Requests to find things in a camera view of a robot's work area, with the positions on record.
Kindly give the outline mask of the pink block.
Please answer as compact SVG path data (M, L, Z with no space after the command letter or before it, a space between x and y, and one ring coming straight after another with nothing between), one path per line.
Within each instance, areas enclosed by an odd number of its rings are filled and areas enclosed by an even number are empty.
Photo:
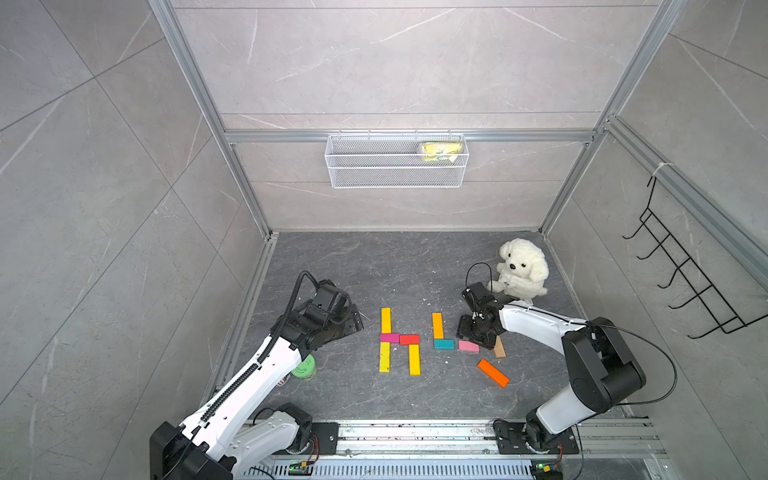
M458 348L460 352L464 353L478 354L480 351L480 348L477 344L465 340L460 340L458 342Z

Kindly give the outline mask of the teal block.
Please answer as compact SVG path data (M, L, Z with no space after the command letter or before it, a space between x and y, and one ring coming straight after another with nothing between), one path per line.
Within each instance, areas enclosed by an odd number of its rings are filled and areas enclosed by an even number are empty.
M436 350L450 351L455 349L455 343L450 339L435 339L433 345Z

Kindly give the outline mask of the amber orange block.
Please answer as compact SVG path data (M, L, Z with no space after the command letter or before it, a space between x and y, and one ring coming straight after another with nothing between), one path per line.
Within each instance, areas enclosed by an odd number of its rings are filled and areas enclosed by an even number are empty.
M435 340L444 339L443 319L441 313L432 314L432 332Z

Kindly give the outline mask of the magenta block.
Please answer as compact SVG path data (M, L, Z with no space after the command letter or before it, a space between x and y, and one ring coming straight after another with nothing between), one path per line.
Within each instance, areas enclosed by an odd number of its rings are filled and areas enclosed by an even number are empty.
M400 335L399 334L394 334L394 333L382 333L380 335L380 341L382 343L399 344L400 343Z

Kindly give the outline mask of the lime yellow long block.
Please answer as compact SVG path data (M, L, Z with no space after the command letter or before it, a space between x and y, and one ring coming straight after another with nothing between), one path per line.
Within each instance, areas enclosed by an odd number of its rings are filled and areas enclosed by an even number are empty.
M380 343L379 351L379 372L389 373L391 367L391 344L389 342Z

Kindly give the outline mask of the red block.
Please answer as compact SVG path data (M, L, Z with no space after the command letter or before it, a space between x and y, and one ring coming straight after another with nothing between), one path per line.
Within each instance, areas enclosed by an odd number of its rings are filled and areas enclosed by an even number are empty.
M406 335L400 335L399 336L399 344L400 345L419 345L420 344L420 336L418 334L406 334Z

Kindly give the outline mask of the natural wood block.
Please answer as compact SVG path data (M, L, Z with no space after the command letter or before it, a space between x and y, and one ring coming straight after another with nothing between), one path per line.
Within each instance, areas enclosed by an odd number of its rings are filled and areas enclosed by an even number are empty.
M495 345L493 348L493 352L496 358L505 358L506 357L506 351L504 349L502 340L499 336L496 337Z

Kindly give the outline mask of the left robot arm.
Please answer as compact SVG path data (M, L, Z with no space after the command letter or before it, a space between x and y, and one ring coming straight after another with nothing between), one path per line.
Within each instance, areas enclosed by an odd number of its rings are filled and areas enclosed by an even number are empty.
M300 272L284 313L252 358L179 425L164 422L153 432L150 478L232 479L280 452L317 461L321 446L310 414L286 403L262 418L258 408L314 351L362 328L347 292Z

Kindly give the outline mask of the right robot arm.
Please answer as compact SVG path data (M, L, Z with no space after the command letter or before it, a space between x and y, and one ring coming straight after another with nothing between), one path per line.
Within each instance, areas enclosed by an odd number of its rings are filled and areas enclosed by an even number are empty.
M461 295L471 312L460 317L460 340L492 350L500 336L509 332L553 349L565 361L567 386L532 409L523 423L493 421L500 450L512 442L521 442L537 454L562 449L567 434L583 421L615 406L628 406L626 398L644 388L647 378L624 334L661 349L607 318L563 317L493 293L481 282L467 282Z

